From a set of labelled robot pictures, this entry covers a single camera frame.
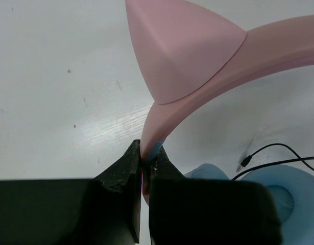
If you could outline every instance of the blue ear cushion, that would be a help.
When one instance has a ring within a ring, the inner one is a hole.
[[[277,165],[255,170],[242,180],[269,188],[279,216],[287,219],[282,226],[284,245],[314,245],[314,176],[294,167]],[[292,198],[294,207],[290,210]]]
[[[205,180],[229,180],[226,174],[215,165],[205,163],[185,174],[187,178]]]

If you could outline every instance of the cable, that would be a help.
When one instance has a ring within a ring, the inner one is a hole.
[[[304,164],[305,166],[307,166],[307,167],[310,168],[312,171],[314,171],[314,168],[311,167],[309,164],[307,164],[307,163],[300,157],[300,155],[297,154],[296,151],[294,151],[291,147],[289,147],[289,146],[286,145],[286,144],[274,143],[274,144],[268,144],[268,145],[266,145],[266,146],[260,148],[259,150],[257,150],[257,151],[254,152],[253,154],[247,156],[247,157],[242,161],[242,163],[238,166],[237,172],[239,172],[243,167],[246,167],[246,166],[250,163],[250,161],[251,161],[251,159],[252,159],[252,157],[253,157],[254,155],[256,155],[256,154],[258,154],[259,152],[263,151],[264,149],[266,149],[266,148],[268,148],[268,147],[271,147],[271,146],[274,146],[274,145],[279,145],[279,146],[286,147],[286,148],[289,149],[298,159],[300,159],[300,161],[303,162],[303,164]]]
[[[269,167],[269,166],[274,166],[274,165],[280,165],[280,164],[285,164],[285,163],[292,163],[292,162],[299,162],[299,161],[308,161],[308,160],[314,160],[314,157],[304,157],[304,158],[296,158],[296,159],[290,159],[290,160],[284,160],[284,161],[278,161],[278,162],[272,162],[272,163],[266,163],[264,165],[252,167],[248,170],[243,171],[242,173],[236,175],[232,180],[236,180],[242,175],[245,175],[251,171],[264,168],[264,167]]]

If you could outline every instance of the cat ear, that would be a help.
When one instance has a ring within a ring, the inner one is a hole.
[[[179,100],[210,80],[247,32],[184,0],[126,0],[135,55],[158,104]]]

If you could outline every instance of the table surface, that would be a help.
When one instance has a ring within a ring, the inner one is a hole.
[[[314,0],[192,2],[246,30],[314,14]],[[125,1],[0,0],[0,179],[96,176],[140,138],[152,102]],[[213,163],[233,177],[244,152],[274,142],[314,155],[314,66],[213,99],[164,146],[183,172]],[[274,147],[253,164],[292,157]],[[145,204],[142,225],[141,244],[150,244]]]

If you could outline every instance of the headphone ear cup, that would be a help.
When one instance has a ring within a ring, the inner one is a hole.
[[[215,165],[205,163],[185,174],[187,178],[204,180],[229,180],[226,174]]]
[[[272,194],[283,221],[284,245],[314,245],[314,176],[276,165],[255,170],[242,180],[260,183]]]

